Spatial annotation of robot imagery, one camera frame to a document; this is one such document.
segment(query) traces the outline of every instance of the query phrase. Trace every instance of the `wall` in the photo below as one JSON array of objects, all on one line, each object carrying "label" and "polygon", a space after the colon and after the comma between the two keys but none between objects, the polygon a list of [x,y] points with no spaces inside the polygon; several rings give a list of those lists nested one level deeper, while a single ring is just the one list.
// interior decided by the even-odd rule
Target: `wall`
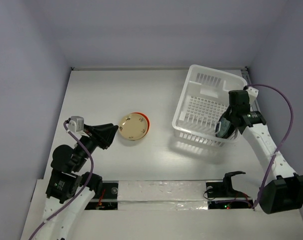
[{"label": "wall", "polygon": [[243,67],[286,0],[38,0],[73,67]]},{"label": "wall", "polygon": [[0,0],[0,240],[20,239],[70,68],[35,1]]},{"label": "wall", "polygon": [[[290,99],[294,123],[281,152],[303,175],[303,0],[288,2],[249,70],[253,83],[273,85]],[[260,90],[259,106],[279,143],[288,128],[289,109],[277,93]]]}]

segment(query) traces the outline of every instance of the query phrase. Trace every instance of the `beige plate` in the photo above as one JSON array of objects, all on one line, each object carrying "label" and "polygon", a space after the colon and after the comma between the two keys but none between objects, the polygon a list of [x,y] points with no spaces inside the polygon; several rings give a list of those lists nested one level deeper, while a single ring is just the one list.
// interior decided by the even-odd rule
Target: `beige plate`
[{"label": "beige plate", "polygon": [[124,116],[119,123],[119,132],[125,139],[136,141],[146,135],[148,122],[146,118],[138,113]]}]

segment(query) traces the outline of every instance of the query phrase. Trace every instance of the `purple cable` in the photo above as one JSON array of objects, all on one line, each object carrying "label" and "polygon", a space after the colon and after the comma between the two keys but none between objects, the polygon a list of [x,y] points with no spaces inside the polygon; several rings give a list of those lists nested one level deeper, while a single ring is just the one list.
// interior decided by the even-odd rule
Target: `purple cable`
[{"label": "purple cable", "polygon": [[[292,107],[289,99],[285,96],[285,94],[283,94],[277,88],[275,88],[273,86],[266,85],[266,84],[251,84],[251,85],[247,85],[246,87],[265,87],[265,88],[269,88],[269,89],[272,89],[272,90],[276,91],[277,93],[279,93],[285,99],[286,103],[288,104],[289,111],[290,111],[290,123],[289,123],[288,129],[287,129],[287,132],[286,132],[285,136],[282,138],[282,140],[280,141],[280,143],[278,144],[278,146],[276,147],[276,149],[274,151],[274,155],[271,157],[271,160],[270,160],[269,165],[267,167],[265,176],[263,177],[263,180],[261,182],[261,186],[260,186],[258,194],[257,194],[257,199],[255,200],[255,202],[251,206],[251,208],[254,209],[261,200],[263,190],[265,188],[265,183],[267,181],[267,177],[268,177],[268,175],[269,175],[269,173],[272,169],[273,163],[274,163],[275,158],[276,158],[275,153],[277,153],[280,150],[280,148],[283,146],[284,142],[286,141],[286,139],[288,138],[288,136],[289,136],[289,134],[292,130],[293,122],[294,122],[294,111],[293,111],[293,107]],[[247,200],[242,200],[242,199],[216,201],[216,203],[227,203],[227,202],[246,202],[246,203],[248,203]]]},{"label": "purple cable", "polygon": [[[86,154],[88,155],[89,159],[90,159],[90,172],[88,175],[88,178],[86,179],[84,185],[82,186],[82,188],[75,194],[75,196],[73,196],[71,198],[71,200],[69,202],[67,202],[64,206],[62,206],[60,209],[58,209],[56,212],[54,212],[52,215],[50,215],[47,219],[47,221],[50,221],[51,219],[53,219],[54,217],[56,217],[59,213],[61,213],[65,208],[67,208],[81,193],[82,191],[86,188],[87,184],[90,182],[91,177],[93,175],[93,171],[94,171],[94,160],[93,157],[91,155],[91,153],[87,150],[87,148],[84,146],[84,144],[82,144],[82,142],[71,132],[68,130],[67,127],[67,123],[68,121],[65,121],[63,123],[63,127],[65,128],[65,130],[67,131],[67,133],[73,138],[75,139],[75,141],[79,144],[79,146],[81,146],[81,148],[86,152]],[[31,234],[31,236],[29,237],[28,240],[32,240],[36,234],[38,233],[38,231],[45,225],[45,222],[42,222],[36,229],[35,231]]]}]

